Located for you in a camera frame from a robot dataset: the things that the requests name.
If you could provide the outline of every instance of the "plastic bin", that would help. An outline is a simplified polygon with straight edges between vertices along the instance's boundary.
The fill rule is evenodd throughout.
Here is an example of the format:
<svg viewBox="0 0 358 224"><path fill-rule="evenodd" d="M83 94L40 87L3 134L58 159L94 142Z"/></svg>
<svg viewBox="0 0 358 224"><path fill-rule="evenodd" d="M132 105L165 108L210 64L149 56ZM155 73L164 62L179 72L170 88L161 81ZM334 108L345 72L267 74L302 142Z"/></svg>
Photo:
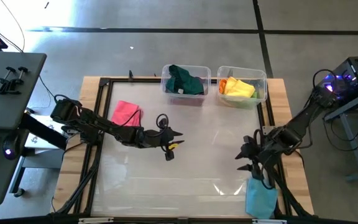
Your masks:
<svg viewBox="0 0 358 224"><path fill-rule="evenodd" d="M267 99L267 80L266 73L261 70L249 68L237 68L222 66L218 70L218 84L220 80L232 76L235 79L253 85L257 92L256 98L247 98L243 96L227 96L220 94L217 88L218 100L225 105L236 108L252 108Z"/></svg>
<svg viewBox="0 0 358 224"><path fill-rule="evenodd" d="M171 78L169 74L169 66L162 68L161 90L163 94L168 96L170 103L178 105L201 106L206 98L206 95L211 89L211 70L208 67L192 66L192 65L176 65L189 71L192 77L199 77L204 87L204 95L186 95L178 93L169 93L166 84Z"/></svg>

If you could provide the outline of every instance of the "desk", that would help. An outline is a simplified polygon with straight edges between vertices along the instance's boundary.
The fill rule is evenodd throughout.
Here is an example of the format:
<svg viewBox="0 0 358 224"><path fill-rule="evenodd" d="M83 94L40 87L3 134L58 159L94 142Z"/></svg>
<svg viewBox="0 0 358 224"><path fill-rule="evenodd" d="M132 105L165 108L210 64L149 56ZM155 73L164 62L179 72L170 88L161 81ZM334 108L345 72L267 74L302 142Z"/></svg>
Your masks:
<svg viewBox="0 0 358 224"><path fill-rule="evenodd" d="M84 77L81 88L80 101L86 108L94 108L96 95L98 93L100 77ZM276 125L283 125L291 119L290 106L288 104L287 93L285 90L284 81L282 79L268 79L270 99L273 109L273 115ZM102 115L104 108L104 101L106 99L107 89L104 89L103 96L100 103L99 114ZM264 105L264 118L268 124L268 116L266 106ZM67 147L77 144L78 138L72 139ZM55 190L53 204L55 208L59 209L70 197L76 189L79 180L81 169L83 166L83 158L85 156L85 145L74 148L65 154L58 183ZM302 161L297 154L290 156L283 156L282 158L285 178L288 188L292 191L296 199L302 204L306 211L313 213L313 206L311 204L308 184L306 181L305 171L302 166ZM81 203L81 211L85 209L88 198L89 184L83 192ZM284 211L282 196L279 196L279 207Z"/></svg>
<svg viewBox="0 0 358 224"><path fill-rule="evenodd" d="M13 160L7 160L2 151L3 140L12 130L17 128L28 129L36 136L47 139L61 148L66 147L66 138L60 133L52 131L24 113L46 58L45 54L0 52L0 78L5 77L7 73L6 67L12 67L16 70L16 72L9 74L7 80L19 78L20 71L17 70L19 67L28 69L28 72L21 77L23 84L17 85L15 88L15 90L20 91L20 94L0 95L0 204L5 198L7 188L20 158L16 157ZM27 135L23 134L21 137L23 146Z"/></svg>

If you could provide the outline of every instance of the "metal stand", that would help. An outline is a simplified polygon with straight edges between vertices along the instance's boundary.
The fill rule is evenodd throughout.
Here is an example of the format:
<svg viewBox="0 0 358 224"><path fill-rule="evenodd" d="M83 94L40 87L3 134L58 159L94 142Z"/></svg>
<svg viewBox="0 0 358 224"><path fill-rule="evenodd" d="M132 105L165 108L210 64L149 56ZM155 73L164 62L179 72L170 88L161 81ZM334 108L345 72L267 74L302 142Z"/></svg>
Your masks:
<svg viewBox="0 0 358 224"><path fill-rule="evenodd" d="M46 140L50 144L53 144L60 149L66 149L67 138L65 136L61 135L55 130L46 127L44 124L37 121L27 113L24 113L19 127L28 129L30 133ZM9 187L9 193L14 194L15 197L20 197L24 194L25 190L19 188L19 185L23 178L25 168L59 169L62 164L60 160L62 154L63 151L61 150L43 152L39 155L33 156L26 155L25 152L17 164L16 172L12 178L11 186Z"/></svg>
<svg viewBox="0 0 358 224"><path fill-rule="evenodd" d="M340 117L342 125L345 129L346 132L346 136L348 139L353 139L354 138L354 134L352 132L351 127L349 126L349 122L347 120L347 115L346 113L350 110L354 110L358 108L358 97L350 102L348 102L346 105L338 108L337 110L335 110L334 112L328 114L327 116L324 117L324 122L326 121L331 121L334 118ZM351 144L351 148L355 149L358 147L358 143L357 140L354 139L352 141L350 141ZM357 165L358 165L358 149L354 150L354 155L356 157L356 161L357 161ZM355 181L358 180L358 174L354 174L354 175L348 175L346 177L347 181Z"/></svg>

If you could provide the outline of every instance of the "wooden tabletop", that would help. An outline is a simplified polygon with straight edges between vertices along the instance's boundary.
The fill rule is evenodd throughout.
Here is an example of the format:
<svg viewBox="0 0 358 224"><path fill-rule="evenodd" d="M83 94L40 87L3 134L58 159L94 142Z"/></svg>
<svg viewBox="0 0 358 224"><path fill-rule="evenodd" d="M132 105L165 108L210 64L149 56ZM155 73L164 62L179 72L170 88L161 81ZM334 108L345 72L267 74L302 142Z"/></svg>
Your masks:
<svg viewBox="0 0 358 224"><path fill-rule="evenodd" d="M140 77L140 78L157 78L157 77ZM83 104L83 107L93 109L96 101L96 95L98 94L100 77L84 77L81 93L80 93L80 102ZM286 124L291 118L290 105L288 103L287 92L285 90L284 80L279 78L269 78L268 79L268 90L270 93L270 100L273 109L273 117L275 120L275 125L280 126ZM104 109L104 101L107 95L107 88L103 91L103 96L101 100L101 107L99 109L99 115L102 115ZM266 106L264 108L264 118L265 123L269 123L267 116ZM67 145L71 147L79 143L79 138L74 137ZM65 154L63 159L62 168L60 169L60 174L55 189L55 195L53 200L53 206L58 210L63 206L63 204L68 200L71 194L76 189L81 175L81 169L83 165L83 160L85 156L86 145L83 144L78 146ZM89 162L89 167L93 162L93 156L96 148L93 149L93 153ZM292 194L296 199L301 203L303 208L309 212L313 212L313 206L310 200L308 183L305 176L305 171L303 169L303 164L300 156L293 153L290 156L282 156L285 179L288 185L288 188L291 190ZM81 203L81 211L85 209L86 201L88 198L89 183L86 186L83 193L83 200ZM282 212L285 211L283 205L283 198L281 192L279 191L278 204Z"/></svg>

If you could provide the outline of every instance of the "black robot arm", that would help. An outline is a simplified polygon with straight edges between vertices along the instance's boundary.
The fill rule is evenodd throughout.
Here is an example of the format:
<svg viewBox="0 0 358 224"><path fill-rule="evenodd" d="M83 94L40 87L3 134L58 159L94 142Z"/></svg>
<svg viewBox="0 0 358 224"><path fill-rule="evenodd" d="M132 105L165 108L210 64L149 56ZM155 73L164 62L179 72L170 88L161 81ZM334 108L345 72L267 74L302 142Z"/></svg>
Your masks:
<svg viewBox="0 0 358 224"><path fill-rule="evenodd" d="M310 146L300 146L306 130L310 131L312 121L325 109L332 107L335 101L335 95L325 87L315 87L305 107L286 125L277 127L268 135L262 136L261 144L257 144L256 139L245 136L245 144L241 146L241 152L236 157L236 159L248 158L252 161L252 165L242 166L238 170L251 171L255 179L264 181L263 169L265 169L281 188L282 193L287 196L298 216L311 215L296 201L274 167L283 153L289 155L296 149Z"/></svg>
<svg viewBox="0 0 358 224"><path fill-rule="evenodd" d="M169 147L172 144L179 143L172 142L173 138L182 135L182 133L178 133L168 127L168 117L165 114L157 117L157 126L160 131L145 131L143 127L115 124L93 111L83 108L79 101L68 98L58 100L50 116L54 121L77 130L80 133L81 140L86 143L96 143L101 137L99 133L103 131L114 136L117 141L125 146L138 148L162 147L168 161L173 159L173 152L169 150Z"/></svg>

